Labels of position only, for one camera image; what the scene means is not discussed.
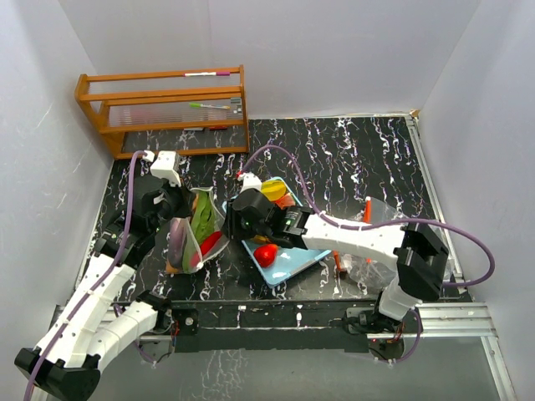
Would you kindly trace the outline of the purple eggplant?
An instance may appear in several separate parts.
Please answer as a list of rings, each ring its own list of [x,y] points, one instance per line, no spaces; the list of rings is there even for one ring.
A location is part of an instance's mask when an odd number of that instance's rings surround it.
[[[181,251],[184,253],[184,246],[187,237],[187,224],[181,218],[173,218],[170,225],[170,235],[168,243],[168,251]]]

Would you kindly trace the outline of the red chili pepper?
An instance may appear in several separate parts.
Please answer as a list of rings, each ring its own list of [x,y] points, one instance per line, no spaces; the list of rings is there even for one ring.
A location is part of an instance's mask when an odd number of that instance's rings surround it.
[[[222,232],[221,231],[214,231],[211,233],[202,243],[200,246],[201,254],[203,256],[207,255],[208,252],[217,244],[217,242],[221,239]]]

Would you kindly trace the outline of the white dotted zip bag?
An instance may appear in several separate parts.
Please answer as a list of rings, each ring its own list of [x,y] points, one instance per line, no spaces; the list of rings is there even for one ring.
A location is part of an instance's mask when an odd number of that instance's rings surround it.
[[[214,188],[192,188],[191,193],[191,216],[171,220],[166,258],[170,275],[197,273],[229,243],[222,233],[224,218],[216,207]]]

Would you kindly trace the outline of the watermelon slice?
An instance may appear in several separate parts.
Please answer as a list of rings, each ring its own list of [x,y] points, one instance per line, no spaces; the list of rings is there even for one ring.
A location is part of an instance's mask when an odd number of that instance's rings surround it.
[[[296,202],[292,194],[286,193],[281,198],[275,201],[276,205],[281,209],[285,209],[291,206],[295,206]]]

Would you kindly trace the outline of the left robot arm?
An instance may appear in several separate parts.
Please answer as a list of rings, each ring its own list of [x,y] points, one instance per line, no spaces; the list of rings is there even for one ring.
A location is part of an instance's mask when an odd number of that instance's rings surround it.
[[[194,194],[177,178],[143,175],[130,180],[127,204],[116,211],[101,237],[83,280],[68,304],[33,348],[23,348],[15,365],[39,388],[59,400],[87,400],[107,365],[142,334],[163,333],[172,324],[170,301],[142,292],[113,322],[101,321],[145,256],[161,227],[188,217]]]

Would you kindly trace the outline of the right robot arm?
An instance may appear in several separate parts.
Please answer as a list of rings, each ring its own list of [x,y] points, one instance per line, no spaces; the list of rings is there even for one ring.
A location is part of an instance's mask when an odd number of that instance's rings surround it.
[[[449,256],[427,224],[387,221],[372,227],[327,217],[306,206],[281,208],[256,189],[246,189],[227,202],[223,233],[239,241],[264,236],[287,249],[338,251],[389,268],[394,277],[374,309],[346,317],[360,332],[393,332],[417,304],[438,300]]]

